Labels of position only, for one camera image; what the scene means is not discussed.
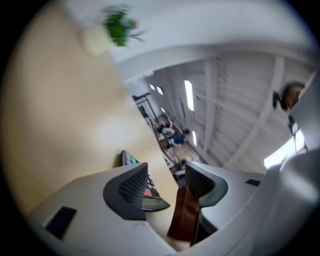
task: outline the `white pot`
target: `white pot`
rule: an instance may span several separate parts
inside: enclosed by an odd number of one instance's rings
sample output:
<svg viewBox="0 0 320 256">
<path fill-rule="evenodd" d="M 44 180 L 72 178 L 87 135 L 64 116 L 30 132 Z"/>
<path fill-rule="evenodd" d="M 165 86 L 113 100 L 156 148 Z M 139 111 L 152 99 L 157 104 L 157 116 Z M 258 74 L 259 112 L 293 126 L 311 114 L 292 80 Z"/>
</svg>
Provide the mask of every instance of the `white pot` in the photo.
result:
<svg viewBox="0 0 320 256">
<path fill-rule="evenodd" d="M 102 24 L 84 28 L 80 32 L 79 38 L 83 49 L 95 56 L 116 46 Z"/>
</svg>

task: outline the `potted plant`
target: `potted plant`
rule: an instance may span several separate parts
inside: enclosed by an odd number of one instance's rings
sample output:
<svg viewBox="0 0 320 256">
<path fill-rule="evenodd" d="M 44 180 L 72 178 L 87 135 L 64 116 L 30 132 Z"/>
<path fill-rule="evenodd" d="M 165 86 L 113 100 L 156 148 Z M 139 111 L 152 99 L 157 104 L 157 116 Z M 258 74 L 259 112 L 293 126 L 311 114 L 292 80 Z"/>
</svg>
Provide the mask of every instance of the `potted plant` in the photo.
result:
<svg viewBox="0 0 320 256">
<path fill-rule="evenodd" d="M 144 32 L 137 31 L 138 23 L 129 18 L 129 11 L 126 5 L 105 9 L 101 22 L 81 31 L 80 40 L 84 48 L 93 55 L 99 55 L 111 47 L 128 46 L 130 39 L 144 43 L 139 38 Z"/>
</svg>

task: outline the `black mesh panel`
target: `black mesh panel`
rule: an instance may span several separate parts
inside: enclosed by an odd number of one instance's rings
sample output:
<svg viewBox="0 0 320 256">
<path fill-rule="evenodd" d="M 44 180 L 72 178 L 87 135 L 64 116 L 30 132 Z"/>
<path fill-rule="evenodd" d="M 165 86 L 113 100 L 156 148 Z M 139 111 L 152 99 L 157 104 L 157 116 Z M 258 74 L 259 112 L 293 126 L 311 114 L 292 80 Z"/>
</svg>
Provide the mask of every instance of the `black mesh panel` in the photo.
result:
<svg viewBox="0 0 320 256">
<path fill-rule="evenodd" d="M 141 209 L 147 186 L 148 166 L 123 181 L 118 188 L 118 192 L 127 203 Z"/>
<path fill-rule="evenodd" d="M 197 200 L 215 188 L 213 180 L 188 166 L 185 167 L 185 180 L 190 192 Z"/>
</svg>

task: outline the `ceiling beam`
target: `ceiling beam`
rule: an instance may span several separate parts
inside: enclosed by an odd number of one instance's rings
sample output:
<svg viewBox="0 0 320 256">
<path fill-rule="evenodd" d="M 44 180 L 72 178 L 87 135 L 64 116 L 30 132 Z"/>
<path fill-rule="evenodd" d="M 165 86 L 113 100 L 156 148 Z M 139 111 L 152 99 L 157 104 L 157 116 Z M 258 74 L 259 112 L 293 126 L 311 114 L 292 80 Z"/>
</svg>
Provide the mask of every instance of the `ceiling beam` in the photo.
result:
<svg viewBox="0 0 320 256">
<path fill-rule="evenodd" d="M 212 98 L 217 98 L 217 86 L 214 84 L 213 69 L 215 68 L 212 60 L 204 61 L 204 81 L 205 81 L 205 94 Z M 205 131 L 204 131 L 204 152 L 207 152 L 211 144 L 211 137 L 215 126 L 215 113 L 216 105 L 209 101 L 205 101 Z"/>
<path fill-rule="evenodd" d="M 244 121 L 256 124 L 257 126 L 260 126 L 262 129 L 265 129 L 266 131 L 268 131 L 268 128 L 264 124 L 259 124 L 256 118 L 252 116 L 250 112 L 244 111 L 243 109 L 241 110 L 241 107 L 235 104 L 225 103 L 220 100 L 207 97 L 206 95 L 197 94 L 197 96 L 199 97 L 200 100 L 210 101 L 214 104 L 222 106 L 224 109 L 230 112 L 233 112 L 234 114 L 237 115 L 237 117 L 243 119 Z"/>
<path fill-rule="evenodd" d="M 232 161 L 237 159 L 237 157 L 244 152 L 251 142 L 255 139 L 260 131 L 261 127 L 265 126 L 265 123 L 273 110 L 272 98 L 273 91 L 278 91 L 283 83 L 285 73 L 285 59 L 283 57 L 276 56 L 273 66 L 273 78 L 271 82 L 271 87 L 268 93 L 268 98 L 264 103 L 264 107 L 260 113 L 257 123 L 253 126 L 248 136 L 243 140 L 238 149 L 233 153 L 233 155 L 224 163 L 224 167 L 227 167 Z"/>
</svg>

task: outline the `green plant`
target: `green plant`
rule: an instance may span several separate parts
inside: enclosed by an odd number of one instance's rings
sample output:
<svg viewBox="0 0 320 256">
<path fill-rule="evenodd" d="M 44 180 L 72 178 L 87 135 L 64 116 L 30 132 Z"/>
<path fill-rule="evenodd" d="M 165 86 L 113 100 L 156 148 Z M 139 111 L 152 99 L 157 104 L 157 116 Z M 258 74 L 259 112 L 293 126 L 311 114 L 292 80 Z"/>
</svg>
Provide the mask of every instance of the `green plant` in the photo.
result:
<svg viewBox="0 0 320 256">
<path fill-rule="evenodd" d="M 115 7 L 109 8 L 107 10 L 108 15 L 103 22 L 104 27 L 108 30 L 112 41 L 119 47 L 127 45 L 127 42 L 130 38 L 134 38 L 144 43 L 139 36 L 144 32 L 133 32 L 137 28 L 137 22 L 133 19 L 129 19 L 128 13 L 129 8 L 122 7 L 116 9 Z"/>
</svg>

